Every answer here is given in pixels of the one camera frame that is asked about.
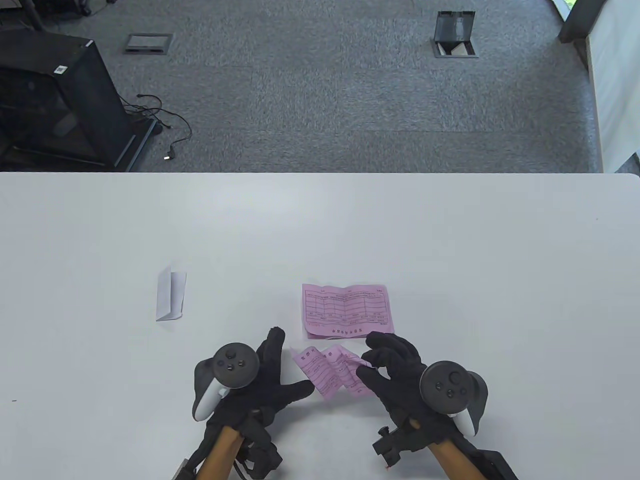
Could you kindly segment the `person's right hand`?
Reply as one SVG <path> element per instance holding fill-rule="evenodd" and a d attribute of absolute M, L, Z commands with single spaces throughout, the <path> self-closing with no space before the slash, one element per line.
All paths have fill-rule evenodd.
<path fill-rule="evenodd" d="M 356 375 L 382 402 L 391 420 L 422 432 L 427 445 L 463 439 L 454 421 L 437 413 L 424 401 L 419 380 L 426 365 L 415 346 L 393 333 L 370 332 L 365 339 L 369 350 L 362 359 L 370 366 L 359 366 Z"/>

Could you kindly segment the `person's left hand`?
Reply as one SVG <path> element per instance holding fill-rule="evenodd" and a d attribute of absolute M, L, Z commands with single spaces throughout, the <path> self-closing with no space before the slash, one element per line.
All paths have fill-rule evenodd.
<path fill-rule="evenodd" d="M 206 421 L 206 435 L 217 438 L 222 428 L 228 427 L 242 438 L 267 444 L 271 441 L 266 427 L 275 415 L 291 403 L 308 398 L 315 390 L 309 380 L 281 383 L 282 347 L 285 331 L 272 327 L 267 338 L 257 349 L 260 361 L 256 378 L 239 389 L 233 389 L 217 405 Z"/>

